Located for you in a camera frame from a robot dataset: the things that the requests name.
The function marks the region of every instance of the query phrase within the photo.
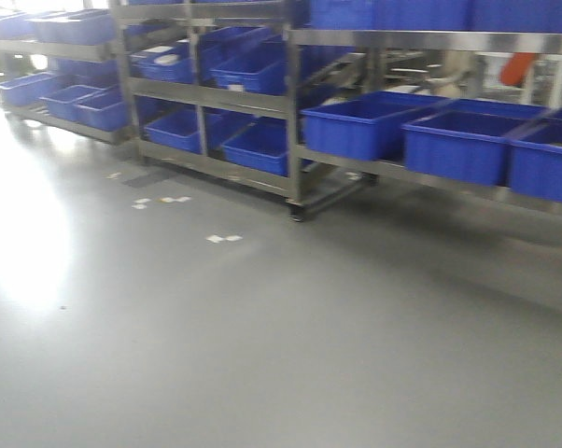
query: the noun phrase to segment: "epoxy floor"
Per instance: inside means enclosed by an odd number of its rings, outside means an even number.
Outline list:
[[[295,224],[0,111],[0,448],[52,447],[562,448],[562,219],[383,183]]]

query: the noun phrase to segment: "metal frame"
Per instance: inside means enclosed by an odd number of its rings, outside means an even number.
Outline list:
[[[179,84],[132,77],[128,55],[137,50],[128,45],[119,50],[119,68],[122,73],[124,93],[132,105],[134,136],[140,158],[151,158],[174,163],[192,170],[230,179],[263,189],[287,198],[293,217],[301,220],[309,194],[316,185],[336,167],[361,171],[370,179],[385,176],[438,189],[472,193],[480,198],[521,206],[562,216],[562,203],[529,198],[511,192],[504,187],[484,187],[431,175],[407,171],[402,165],[387,161],[354,161],[314,152],[300,143],[300,121],[297,98],[303,84],[299,85],[300,45],[346,46],[366,49],[367,58],[361,54],[344,57],[351,65],[333,77],[339,82],[367,71],[365,87],[382,88],[382,75],[386,69],[387,49],[454,49],[467,51],[536,52],[562,55],[562,35],[524,33],[475,33],[475,32],[408,32],[408,31],[351,31],[310,30],[291,28],[290,8],[294,0],[273,0],[234,4],[192,4],[185,0],[179,5],[126,6],[122,0],[110,0],[109,5],[119,29],[119,41],[123,42],[125,27],[146,20],[175,21],[185,27],[190,40],[190,55],[194,74],[200,79],[200,60],[197,43],[201,27],[231,24],[276,25],[283,29],[288,48],[288,92],[285,96],[271,96],[240,91],[226,91],[206,87],[199,82]],[[327,68],[312,79],[331,73]],[[164,100],[178,101],[197,106],[202,153],[191,154],[142,139],[133,98],[143,95]],[[288,124],[289,176],[281,177],[251,170],[222,161],[217,154],[207,151],[203,107],[229,109],[264,117],[285,119]],[[317,164],[303,170],[303,160]]]

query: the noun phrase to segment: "shelf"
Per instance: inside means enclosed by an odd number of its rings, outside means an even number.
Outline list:
[[[56,58],[100,63],[112,59],[110,43],[101,45],[69,45],[37,42],[35,40],[0,40],[0,51],[16,54],[44,54]]]
[[[128,23],[146,19],[192,21],[195,26],[206,26],[208,21],[244,20],[280,21],[284,16],[282,0],[242,3],[201,3],[191,5],[133,5],[111,10],[113,17]]]
[[[555,203],[552,201],[545,201],[543,199],[517,194],[507,187],[486,187],[484,185],[460,182],[458,180],[437,177],[435,175],[424,175],[408,171],[402,164],[392,161],[357,161],[313,151],[303,145],[297,145],[297,152],[299,157],[311,161],[318,161],[333,166],[340,166],[350,170],[360,171],[362,173],[370,173],[391,179],[398,179],[426,187],[433,187],[435,189],[445,189],[465,194],[472,194],[476,197],[487,199],[489,201],[506,203],[530,210],[537,210],[540,212],[562,216],[562,203]]]
[[[227,91],[214,87],[155,81],[140,77],[131,77],[128,83],[130,90],[136,95],[178,101],[189,105],[227,109],[274,119],[285,119],[288,116],[288,99],[285,96]]]
[[[66,119],[58,119],[49,115],[43,105],[31,105],[26,107],[16,107],[13,105],[2,104],[2,107],[22,119],[33,119],[34,121],[41,122],[48,126],[55,128],[65,129],[71,133],[77,133],[85,137],[93,138],[101,142],[110,143],[111,145],[118,145],[129,138],[132,133],[131,127],[122,128],[112,133],[102,131],[100,129],[84,126],[83,124],[68,121]]]
[[[227,161],[192,154],[188,151],[158,145],[145,140],[139,140],[138,146],[142,156],[173,163],[200,173],[228,179],[238,184],[268,191],[283,197],[288,196],[289,180],[287,177],[272,175]]]
[[[293,30],[297,45],[355,46],[378,49],[456,49],[562,54],[562,35],[442,31]]]

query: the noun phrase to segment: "rack wheel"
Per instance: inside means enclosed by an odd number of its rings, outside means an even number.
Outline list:
[[[289,205],[289,217],[293,222],[304,222],[306,220],[306,209],[302,205]]]
[[[362,182],[368,187],[376,187],[378,185],[378,175],[362,173]]]

